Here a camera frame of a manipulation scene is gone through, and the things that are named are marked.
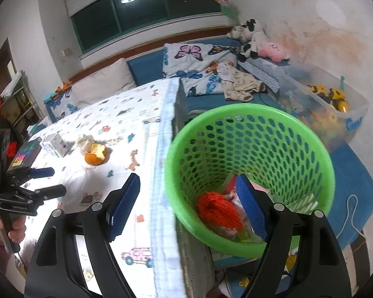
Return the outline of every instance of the metal screw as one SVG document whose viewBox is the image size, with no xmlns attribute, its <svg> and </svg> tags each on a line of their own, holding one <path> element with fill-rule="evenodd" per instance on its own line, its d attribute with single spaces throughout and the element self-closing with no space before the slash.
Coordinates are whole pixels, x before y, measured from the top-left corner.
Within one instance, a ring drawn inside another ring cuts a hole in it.
<svg viewBox="0 0 373 298">
<path fill-rule="evenodd" d="M 93 211 L 99 211 L 102 208 L 102 203 L 95 203 L 91 206 Z"/>
<path fill-rule="evenodd" d="M 56 209 L 56 210 L 54 210 L 52 213 L 51 213 L 51 215 L 53 216 L 53 217 L 58 217 L 58 216 L 60 216 L 62 214 L 62 211 L 60 210 L 60 209 Z"/>
<path fill-rule="evenodd" d="M 274 208 L 275 208 L 277 211 L 282 212 L 282 211 L 285 209 L 285 206 L 283 206 L 283 204 L 281 204 L 281 203 L 275 203 L 275 204 L 274 204 Z"/>
<path fill-rule="evenodd" d="M 323 217 L 323 212 L 322 212 L 322 211 L 318 211 L 318 210 L 316 210 L 316 211 L 314 212 L 314 214 L 315 214 L 316 217 L 318 217 L 318 218 L 320 218 L 320 219 Z"/>
</svg>

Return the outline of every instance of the human hand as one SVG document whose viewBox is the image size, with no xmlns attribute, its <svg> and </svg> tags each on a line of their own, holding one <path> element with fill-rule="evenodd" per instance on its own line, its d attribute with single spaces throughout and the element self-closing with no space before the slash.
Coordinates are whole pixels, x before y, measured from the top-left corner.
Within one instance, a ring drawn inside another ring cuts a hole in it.
<svg viewBox="0 0 373 298">
<path fill-rule="evenodd" d="M 8 237 L 14 243 L 21 243 L 23 239 L 25 238 L 25 231 L 26 231 L 25 221 L 26 221 L 26 216 L 21 215 L 19 218 L 17 218 L 12 223 L 13 230 L 8 232 Z M 3 229 L 3 228 L 4 228 L 4 225 L 0 219 L 0 229 Z M 1 239 L 1 236 L 0 236 L 0 245 L 4 245 L 3 240 Z"/>
</svg>

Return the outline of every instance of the window sill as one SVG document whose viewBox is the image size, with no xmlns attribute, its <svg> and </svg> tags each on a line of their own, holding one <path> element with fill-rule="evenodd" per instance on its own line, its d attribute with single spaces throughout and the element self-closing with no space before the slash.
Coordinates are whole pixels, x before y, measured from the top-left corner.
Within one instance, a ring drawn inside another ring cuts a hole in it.
<svg viewBox="0 0 373 298">
<path fill-rule="evenodd" d="M 230 25 L 222 12 L 197 14 L 157 23 L 112 39 L 79 57 L 84 68 L 116 53 L 144 44 L 148 41 L 175 35 L 184 31 Z"/>
</svg>

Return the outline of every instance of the small carton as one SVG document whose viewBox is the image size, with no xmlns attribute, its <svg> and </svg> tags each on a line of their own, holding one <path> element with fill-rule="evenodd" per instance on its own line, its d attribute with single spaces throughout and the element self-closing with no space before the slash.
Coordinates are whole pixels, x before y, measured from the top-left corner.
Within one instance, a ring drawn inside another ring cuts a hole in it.
<svg viewBox="0 0 373 298">
<path fill-rule="evenodd" d="M 58 133 L 47 135 L 40 145 L 47 153 L 56 157 L 64 157 L 69 150 L 68 145 Z"/>
</svg>

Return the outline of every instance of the white rope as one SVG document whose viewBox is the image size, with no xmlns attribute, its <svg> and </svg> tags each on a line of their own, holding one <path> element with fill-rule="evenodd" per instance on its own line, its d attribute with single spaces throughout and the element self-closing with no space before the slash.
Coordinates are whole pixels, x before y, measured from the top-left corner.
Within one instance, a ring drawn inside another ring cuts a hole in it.
<svg viewBox="0 0 373 298">
<path fill-rule="evenodd" d="M 366 237 L 355 227 L 354 222 L 353 222 L 355 211 L 356 211 L 356 208 L 358 207 L 358 197 L 356 195 L 349 195 L 348 198 L 347 198 L 347 218 L 345 219 L 344 224 L 341 228 L 341 231 L 337 234 L 336 238 L 338 238 L 341 235 L 341 233 L 344 231 L 345 225 L 347 224 L 348 217 L 350 216 L 350 208 L 348 206 L 348 203 L 350 201 L 350 198 L 352 198 L 352 197 L 354 197 L 356 199 L 356 203 L 355 203 L 354 210 L 352 211 L 352 215 L 351 215 L 351 225 L 354 228 L 354 230 L 358 232 L 358 234 L 360 236 L 363 236 L 363 238 L 366 239 Z"/>
</svg>

